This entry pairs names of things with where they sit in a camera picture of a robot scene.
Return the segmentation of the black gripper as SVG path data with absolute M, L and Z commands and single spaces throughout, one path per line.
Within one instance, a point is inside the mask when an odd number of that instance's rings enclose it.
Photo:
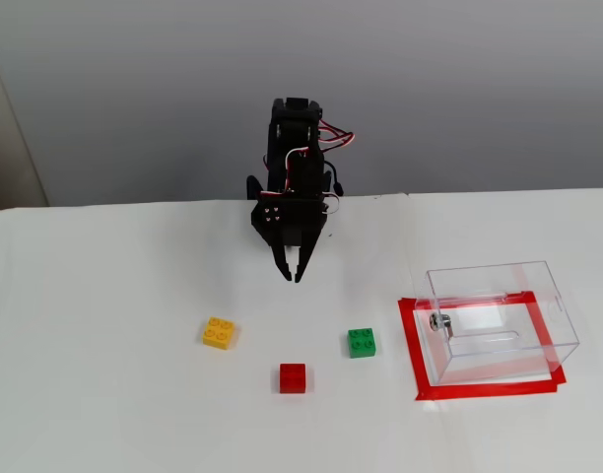
M 259 197 L 251 212 L 251 225 L 271 248 L 276 267 L 287 281 L 291 274 L 285 246 L 299 248 L 295 282 L 302 280 L 304 271 L 327 221 L 326 195 L 285 194 Z

